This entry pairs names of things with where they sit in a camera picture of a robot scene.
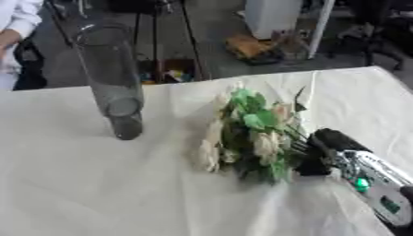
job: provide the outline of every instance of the person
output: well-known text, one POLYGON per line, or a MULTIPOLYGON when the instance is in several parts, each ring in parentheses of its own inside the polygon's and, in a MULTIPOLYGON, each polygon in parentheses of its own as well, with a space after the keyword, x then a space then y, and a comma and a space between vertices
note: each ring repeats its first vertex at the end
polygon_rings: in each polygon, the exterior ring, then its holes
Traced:
POLYGON ((21 65, 14 57, 18 43, 41 23, 43 0, 0 0, 0 90, 12 90, 21 65))

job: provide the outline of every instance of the floor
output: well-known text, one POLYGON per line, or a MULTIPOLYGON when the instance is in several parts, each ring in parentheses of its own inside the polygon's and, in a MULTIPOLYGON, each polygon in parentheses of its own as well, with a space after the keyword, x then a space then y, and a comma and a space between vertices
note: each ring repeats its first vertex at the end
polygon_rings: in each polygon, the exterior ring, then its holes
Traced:
MULTIPOLYGON (((112 14, 102 11, 104 7, 96 7, 90 13, 90 19, 81 18, 76 8, 68 3, 67 15, 69 19, 64 22, 65 30, 69 34, 75 33, 82 25, 96 18, 110 18, 118 22, 133 26, 135 16, 129 14, 112 14)), ((236 77, 240 75, 256 75, 277 72, 306 71, 330 68, 344 68, 362 66, 362 58, 358 55, 340 55, 335 59, 326 58, 321 52, 312 60, 285 62, 278 65, 248 66, 234 59, 224 50, 223 42, 231 35, 247 33, 242 19, 234 12, 243 8, 243 0, 188 0, 188 10, 192 20, 195 36, 207 72, 212 78, 236 77)), ((187 40, 183 18, 179 14, 165 15, 159 20, 159 57, 178 58, 194 57, 189 41, 187 40)), ((44 22, 38 29, 36 43, 47 58, 45 76, 49 79, 50 88, 84 86, 87 84, 85 74, 77 58, 77 53, 67 47, 61 35, 56 30, 47 11, 42 12, 44 22)), ((329 35, 334 35, 334 20, 330 22, 326 33, 326 41, 329 35)), ((136 52, 147 57, 151 55, 151 24, 149 17, 143 17, 139 33, 139 41, 136 52)), ((396 72, 400 80, 413 88, 413 60, 406 58, 404 71, 396 72)), ((378 58, 377 64, 390 69, 392 64, 382 58, 378 58)))

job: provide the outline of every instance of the tripod stand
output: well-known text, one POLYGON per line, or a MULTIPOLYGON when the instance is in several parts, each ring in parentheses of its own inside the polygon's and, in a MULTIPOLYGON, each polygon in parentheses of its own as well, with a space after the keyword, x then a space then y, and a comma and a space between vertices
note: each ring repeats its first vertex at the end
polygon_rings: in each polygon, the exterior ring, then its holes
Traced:
POLYGON ((180 8, 183 12, 183 19, 185 22, 185 27, 188 32, 189 41, 191 46, 194 50, 195 55, 195 63, 196 67, 199 71, 199 76, 201 80, 208 79, 204 68, 201 64, 201 57, 198 50, 197 41, 194 36, 194 31, 192 29, 191 21, 188 16, 188 12, 185 5, 185 0, 153 0, 153 1, 144 1, 142 3, 142 7, 140 11, 136 13, 136 22, 135 22, 135 30, 134 30, 134 44, 137 44, 137 38, 139 33, 139 25, 140 19, 142 14, 151 15, 152 16, 152 44, 153 44, 153 64, 152 64, 152 78, 156 82, 161 81, 161 72, 159 70, 159 59, 158 59, 158 19, 159 15, 162 12, 164 7, 170 8, 171 4, 178 3, 180 8))

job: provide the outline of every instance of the white rose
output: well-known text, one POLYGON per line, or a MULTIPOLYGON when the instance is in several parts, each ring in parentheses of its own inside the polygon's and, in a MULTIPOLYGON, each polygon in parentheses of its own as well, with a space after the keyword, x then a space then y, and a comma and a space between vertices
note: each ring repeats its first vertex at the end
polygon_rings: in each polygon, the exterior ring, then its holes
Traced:
POLYGON ((234 111, 232 111, 232 113, 230 114, 230 118, 234 121, 240 121, 241 120, 240 113, 238 112, 237 109, 234 109, 234 111))
POLYGON ((235 91, 237 91, 238 89, 245 89, 245 85, 243 84, 242 81, 238 81, 238 82, 236 82, 235 84, 229 86, 229 87, 227 88, 227 93, 228 93, 228 94, 231 94, 232 92, 235 92, 235 91))
POLYGON ((225 150, 223 160, 227 163, 234 163, 237 161, 238 154, 231 150, 225 150))
POLYGON ((220 143, 223 127, 224 123, 219 119, 211 123, 206 131, 206 140, 214 146, 220 143))
POLYGON ((198 153, 199 164, 208 172, 219 170, 219 150, 207 140, 202 141, 198 153))
POLYGON ((214 99, 215 109, 219 112, 225 109, 228 103, 230 103, 230 93, 227 92, 222 92, 218 94, 217 97, 215 97, 214 99))
POLYGON ((254 154, 261 158, 262 164, 271 162, 277 156, 278 149, 279 139, 276 132, 270 135, 260 133, 254 141, 254 154))
POLYGON ((294 114, 293 105, 278 103, 273 107, 272 113, 278 118, 281 123, 289 124, 294 114))

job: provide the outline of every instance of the clear glass vase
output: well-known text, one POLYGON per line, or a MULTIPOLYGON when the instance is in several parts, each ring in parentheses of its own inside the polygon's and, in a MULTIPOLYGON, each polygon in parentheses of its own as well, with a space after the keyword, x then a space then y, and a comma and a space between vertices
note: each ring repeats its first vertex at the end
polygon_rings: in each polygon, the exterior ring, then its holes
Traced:
POLYGON ((100 112, 122 140, 143 131, 144 96, 130 32, 121 24, 95 23, 83 27, 75 38, 100 112))

